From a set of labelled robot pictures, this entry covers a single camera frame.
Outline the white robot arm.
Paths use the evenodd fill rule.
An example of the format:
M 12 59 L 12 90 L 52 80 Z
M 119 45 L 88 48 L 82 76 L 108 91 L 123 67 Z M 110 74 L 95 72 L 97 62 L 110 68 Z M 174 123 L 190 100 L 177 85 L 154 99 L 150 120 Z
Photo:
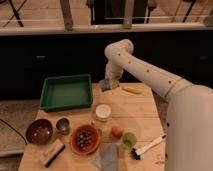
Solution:
M 213 89 L 133 56 L 128 39 L 105 48 L 105 77 L 119 80 L 128 71 L 168 102 L 165 171 L 213 171 Z

